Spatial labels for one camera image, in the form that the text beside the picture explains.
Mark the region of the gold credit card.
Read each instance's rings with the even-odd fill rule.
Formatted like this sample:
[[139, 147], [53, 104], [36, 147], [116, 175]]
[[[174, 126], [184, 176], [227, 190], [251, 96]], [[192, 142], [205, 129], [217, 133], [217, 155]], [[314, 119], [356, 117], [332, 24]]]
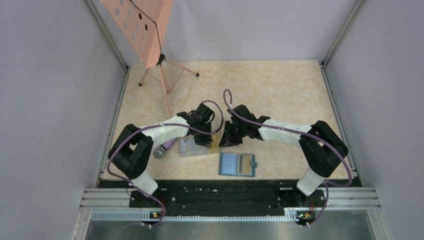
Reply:
[[210, 147], [212, 149], [218, 149], [221, 141], [221, 136], [219, 133], [211, 135]]
[[239, 174], [243, 176], [250, 176], [252, 174], [252, 155], [242, 154], [239, 157]]

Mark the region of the clear plastic card box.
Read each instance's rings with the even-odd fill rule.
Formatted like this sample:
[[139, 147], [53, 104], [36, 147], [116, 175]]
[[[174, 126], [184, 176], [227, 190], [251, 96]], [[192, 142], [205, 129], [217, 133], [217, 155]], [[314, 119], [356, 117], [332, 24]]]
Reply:
[[[189, 136], [185, 136], [182, 138], [193, 138], [194, 136], [189, 135]], [[210, 155], [210, 154], [218, 154], [221, 152], [221, 148], [211, 148], [210, 146], [201, 146], [201, 145], [196, 145], [193, 148], [192, 151], [190, 152], [180, 152], [180, 140], [182, 139], [180, 138], [177, 142], [178, 142], [178, 154], [181, 158], [188, 158], [188, 157], [198, 157], [198, 156], [204, 156], [204, 155]]]

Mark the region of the blue leather card holder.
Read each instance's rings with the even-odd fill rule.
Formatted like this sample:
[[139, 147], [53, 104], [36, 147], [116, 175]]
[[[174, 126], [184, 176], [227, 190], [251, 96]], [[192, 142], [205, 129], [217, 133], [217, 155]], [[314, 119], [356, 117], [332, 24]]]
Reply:
[[[252, 155], [252, 160], [250, 162], [250, 165], [252, 167], [251, 175], [239, 174], [239, 159], [241, 155]], [[218, 175], [254, 178], [256, 176], [257, 166], [258, 164], [256, 162], [256, 156], [254, 154], [224, 152], [220, 153], [219, 155]]]

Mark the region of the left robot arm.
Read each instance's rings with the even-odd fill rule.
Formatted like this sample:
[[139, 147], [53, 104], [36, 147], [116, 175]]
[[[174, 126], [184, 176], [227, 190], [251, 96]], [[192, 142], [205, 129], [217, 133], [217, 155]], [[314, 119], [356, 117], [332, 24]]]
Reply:
[[128, 124], [119, 134], [108, 153], [106, 171], [114, 176], [111, 165], [122, 172], [120, 179], [142, 192], [141, 200], [149, 207], [160, 202], [158, 184], [147, 170], [152, 151], [170, 141], [192, 135], [199, 145], [211, 141], [214, 111], [200, 103], [190, 112], [179, 112], [173, 117], [148, 126]]

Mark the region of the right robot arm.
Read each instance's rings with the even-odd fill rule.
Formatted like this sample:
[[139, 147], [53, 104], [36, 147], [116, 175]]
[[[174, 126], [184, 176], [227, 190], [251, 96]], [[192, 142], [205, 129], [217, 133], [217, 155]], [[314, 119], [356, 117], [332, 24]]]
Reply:
[[293, 200], [307, 206], [314, 198], [313, 192], [330, 177], [339, 164], [345, 163], [349, 150], [335, 131], [322, 120], [314, 124], [299, 125], [281, 122], [269, 116], [255, 117], [241, 104], [228, 110], [230, 120], [224, 124], [219, 146], [238, 146], [244, 137], [261, 141], [275, 141], [300, 148], [308, 167], [298, 180]]

